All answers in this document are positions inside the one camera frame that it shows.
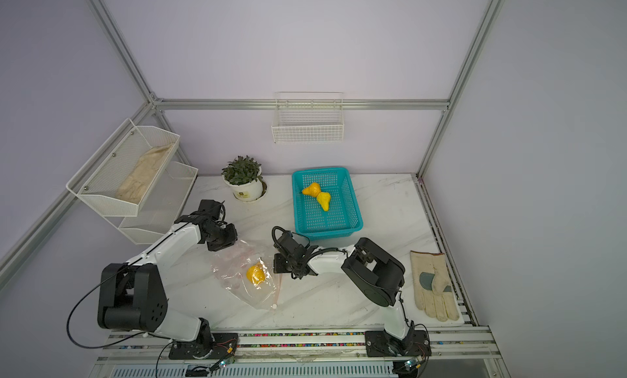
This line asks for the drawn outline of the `orange pear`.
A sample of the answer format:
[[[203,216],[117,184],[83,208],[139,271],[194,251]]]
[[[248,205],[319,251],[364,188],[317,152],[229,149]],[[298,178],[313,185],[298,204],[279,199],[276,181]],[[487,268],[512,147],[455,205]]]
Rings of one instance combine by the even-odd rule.
[[[253,286],[259,287],[261,283],[264,283],[266,281],[266,273],[265,273],[264,264],[261,262],[255,263],[248,269],[246,275],[247,275],[248,281]]]
[[[322,193],[322,189],[319,183],[313,182],[309,186],[305,187],[301,193],[312,198],[317,198],[318,195]]]

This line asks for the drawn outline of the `clear zip-top plastic bag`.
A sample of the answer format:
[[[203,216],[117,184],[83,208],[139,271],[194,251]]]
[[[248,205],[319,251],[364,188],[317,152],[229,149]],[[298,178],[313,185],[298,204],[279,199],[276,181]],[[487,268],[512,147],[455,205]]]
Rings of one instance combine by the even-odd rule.
[[[273,271],[269,244],[238,240],[212,255],[212,273],[220,286],[254,309],[276,310],[281,278]]]

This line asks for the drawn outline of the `yellow pear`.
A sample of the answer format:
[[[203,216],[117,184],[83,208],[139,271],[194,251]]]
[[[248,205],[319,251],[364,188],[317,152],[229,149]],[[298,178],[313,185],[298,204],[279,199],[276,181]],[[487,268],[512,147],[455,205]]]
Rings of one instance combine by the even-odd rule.
[[[330,202],[331,202],[331,195],[330,195],[330,193],[322,192],[322,193],[320,193],[320,195],[318,195],[316,200],[317,200],[318,204],[321,206],[321,208],[323,209],[323,211],[329,211],[329,209],[330,209]]]

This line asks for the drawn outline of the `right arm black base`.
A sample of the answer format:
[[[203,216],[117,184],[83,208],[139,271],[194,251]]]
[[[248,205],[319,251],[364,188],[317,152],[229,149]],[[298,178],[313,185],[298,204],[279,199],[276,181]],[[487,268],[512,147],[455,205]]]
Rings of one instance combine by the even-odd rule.
[[[411,329],[402,340],[383,330],[366,331],[364,336],[366,354],[369,358],[430,357],[432,355],[426,331]]]

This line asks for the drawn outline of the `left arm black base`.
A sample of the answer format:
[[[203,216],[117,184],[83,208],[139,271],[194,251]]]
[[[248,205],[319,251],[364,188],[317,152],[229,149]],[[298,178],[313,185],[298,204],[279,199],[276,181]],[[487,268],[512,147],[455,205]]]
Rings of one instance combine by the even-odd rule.
[[[234,356],[238,346],[238,333],[214,333],[206,319],[200,319],[200,322],[199,334],[195,340],[174,342],[168,354],[170,360],[225,360]]]

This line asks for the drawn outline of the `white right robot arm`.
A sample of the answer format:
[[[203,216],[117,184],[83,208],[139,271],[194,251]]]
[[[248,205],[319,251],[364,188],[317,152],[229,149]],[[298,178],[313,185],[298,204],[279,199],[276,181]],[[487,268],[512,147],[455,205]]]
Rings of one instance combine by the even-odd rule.
[[[343,274],[373,304],[383,309],[384,332],[404,340],[410,332],[402,301],[405,267],[369,238],[349,247],[320,247],[299,243],[304,236],[275,226],[271,231],[274,273],[288,273],[293,279],[323,274]]]

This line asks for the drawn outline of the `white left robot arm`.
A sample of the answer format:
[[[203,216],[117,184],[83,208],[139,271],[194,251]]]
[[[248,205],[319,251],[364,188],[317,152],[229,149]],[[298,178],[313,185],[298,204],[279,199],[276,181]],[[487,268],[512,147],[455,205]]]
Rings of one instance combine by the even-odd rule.
[[[207,319],[183,314],[168,304],[163,275],[188,250],[205,245],[210,252],[231,247],[238,234],[225,220],[225,205],[204,199],[180,216],[171,229],[142,253],[101,273],[97,323],[111,330],[148,332],[159,337],[211,348]]]

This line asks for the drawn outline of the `teal plastic basket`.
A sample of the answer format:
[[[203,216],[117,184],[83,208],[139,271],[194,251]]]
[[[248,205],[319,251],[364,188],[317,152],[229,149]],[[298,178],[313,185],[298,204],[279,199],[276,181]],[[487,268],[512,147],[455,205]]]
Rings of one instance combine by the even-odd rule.
[[[345,238],[363,228],[350,173],[344,167],[294,172],[292,195],[298,234],[311,240]]]

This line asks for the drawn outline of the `green leafy plant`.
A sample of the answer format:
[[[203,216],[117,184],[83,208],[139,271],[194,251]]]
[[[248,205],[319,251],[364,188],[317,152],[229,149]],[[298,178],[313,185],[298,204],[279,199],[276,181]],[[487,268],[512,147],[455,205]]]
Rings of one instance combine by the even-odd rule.
[[[230,185],[246,185],[261,181],[261,164],[248,155],[238,156],[222,169],[222,176]]]

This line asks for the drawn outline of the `beige glove on shelf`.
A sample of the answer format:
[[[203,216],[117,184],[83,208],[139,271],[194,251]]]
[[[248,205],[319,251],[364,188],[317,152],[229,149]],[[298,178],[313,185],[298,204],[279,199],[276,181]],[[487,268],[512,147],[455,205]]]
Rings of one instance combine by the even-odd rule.
[[[131,174],[120,185],[115,197],[124,202],[139,204],[171,148],[172,144],[154,147],[141,155]]]

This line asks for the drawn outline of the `white two-tier mesh shelf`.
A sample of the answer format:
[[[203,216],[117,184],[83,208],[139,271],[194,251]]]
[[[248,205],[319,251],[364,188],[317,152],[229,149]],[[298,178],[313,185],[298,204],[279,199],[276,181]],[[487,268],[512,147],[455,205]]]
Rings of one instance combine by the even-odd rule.
[[[136,245],[171,228],[198,169],[176,157],[181,138],[127,119],[66,184],[66,189]]]

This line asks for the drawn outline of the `beige work glove on table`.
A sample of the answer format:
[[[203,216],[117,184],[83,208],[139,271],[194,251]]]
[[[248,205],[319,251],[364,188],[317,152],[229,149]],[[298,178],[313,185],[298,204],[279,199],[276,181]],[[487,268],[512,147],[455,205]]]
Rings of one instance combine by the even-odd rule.
[[[412,251],[410,260],[416,307],[439,322],[456,322],[460,311],[446,255]]]

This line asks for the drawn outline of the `aluminium front rail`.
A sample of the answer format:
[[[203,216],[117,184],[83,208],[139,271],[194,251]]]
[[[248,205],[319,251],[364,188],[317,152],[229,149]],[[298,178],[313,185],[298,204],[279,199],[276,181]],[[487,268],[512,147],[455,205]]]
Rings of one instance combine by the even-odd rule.
[[[183,358],[179,345],[137,337],[101,352],[91,377],[509,377],[486,327],[429,329],[421,356],[371,356],[363,328],[240,330],[216,334],[209,358]]]

